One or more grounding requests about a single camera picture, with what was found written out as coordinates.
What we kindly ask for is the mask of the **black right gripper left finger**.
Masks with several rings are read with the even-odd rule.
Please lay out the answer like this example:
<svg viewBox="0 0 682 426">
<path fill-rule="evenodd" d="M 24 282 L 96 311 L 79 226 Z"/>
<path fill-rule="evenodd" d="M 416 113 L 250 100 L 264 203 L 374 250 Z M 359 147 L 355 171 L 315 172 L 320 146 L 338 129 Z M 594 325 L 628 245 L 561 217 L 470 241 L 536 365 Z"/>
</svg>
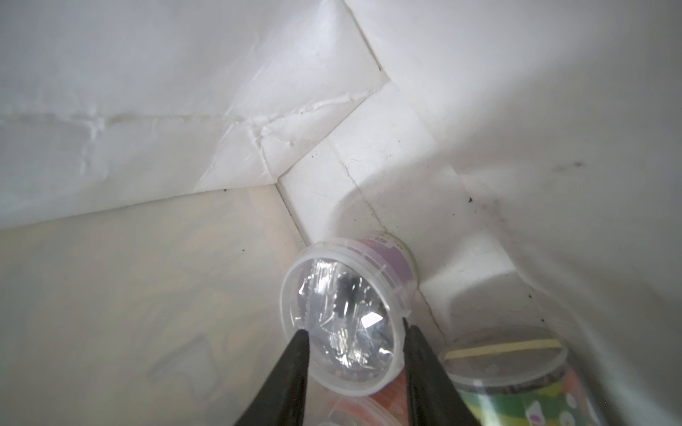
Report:
<svg viewBox="0 0 682 426">
<path fill-rule="evenodd" d="M 236 426 L 303 425 L 309 360 L 309 333 L 299 329 Z"/>
</svg>

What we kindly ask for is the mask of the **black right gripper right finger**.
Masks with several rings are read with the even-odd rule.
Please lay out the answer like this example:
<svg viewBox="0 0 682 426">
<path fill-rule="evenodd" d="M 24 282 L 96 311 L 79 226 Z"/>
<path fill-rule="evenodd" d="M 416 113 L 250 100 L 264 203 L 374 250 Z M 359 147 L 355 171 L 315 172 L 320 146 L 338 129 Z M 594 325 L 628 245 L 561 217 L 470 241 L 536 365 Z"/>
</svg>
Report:
<svg viewBox="0 0 682 426">
<path fill-rule="evenodd" d="M 416 325 L 403 319 L 408 424 L 479 426 Z"/>
</svg>

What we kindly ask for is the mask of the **purple label seed jar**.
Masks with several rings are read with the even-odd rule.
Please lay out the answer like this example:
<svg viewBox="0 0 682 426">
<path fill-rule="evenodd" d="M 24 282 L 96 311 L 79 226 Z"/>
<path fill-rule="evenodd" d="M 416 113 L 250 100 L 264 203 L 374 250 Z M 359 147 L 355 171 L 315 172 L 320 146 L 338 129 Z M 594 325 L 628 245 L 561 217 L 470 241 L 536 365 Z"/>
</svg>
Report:
<svg viewBox="0 0 682 426">
<path fill-rule="evenodd" d="M 287 271 L 280 314 L 286 337 L 310 340 L 309 373 L 338 394 L 375 394 L 404 368 L 403 322 L 417 292 L 416 261 L 389 233 L 305 248 Z"/>
</svg>

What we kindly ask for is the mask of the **white canvas tote bag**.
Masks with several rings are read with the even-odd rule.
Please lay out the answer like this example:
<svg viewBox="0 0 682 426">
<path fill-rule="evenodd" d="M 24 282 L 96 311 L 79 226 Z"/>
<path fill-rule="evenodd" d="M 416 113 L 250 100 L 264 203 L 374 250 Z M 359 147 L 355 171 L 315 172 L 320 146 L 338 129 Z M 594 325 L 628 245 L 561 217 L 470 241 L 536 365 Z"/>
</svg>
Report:
<svg viewBox="0 0 682 426">
<path fill-rule="evenodd" d="M 2 3 L 2 424 L 231 424 L 376 231 L 435 351 L 548 328 L 680 424 L 680 2 Z"/>
</svg>

